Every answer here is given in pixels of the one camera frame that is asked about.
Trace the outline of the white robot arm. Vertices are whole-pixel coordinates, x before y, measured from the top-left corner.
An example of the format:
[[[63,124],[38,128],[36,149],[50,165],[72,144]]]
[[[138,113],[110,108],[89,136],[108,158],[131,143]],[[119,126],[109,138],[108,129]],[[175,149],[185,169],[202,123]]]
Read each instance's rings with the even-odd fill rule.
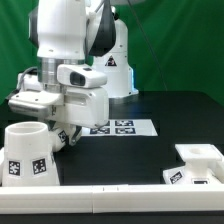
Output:
[[[75,144],[84,127],[108,122],[109,105],[138,94],[128,64],[128,29],[117,0],[39,0],[29,39],[39,65],[18,75],[12,111],[48,124],[52,148]]]

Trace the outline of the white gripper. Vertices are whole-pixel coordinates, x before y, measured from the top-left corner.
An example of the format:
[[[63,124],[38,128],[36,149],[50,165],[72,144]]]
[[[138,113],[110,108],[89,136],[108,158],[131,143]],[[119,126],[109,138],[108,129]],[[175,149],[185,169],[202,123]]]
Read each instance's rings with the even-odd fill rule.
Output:
[[[16,113],[76,125],[69,135],[71,146],[81,138],[82,127],[98,128],[109,119],[109,99],[102,87],[68,87],[65,94],[24,91],[12,96],[8,105]]]

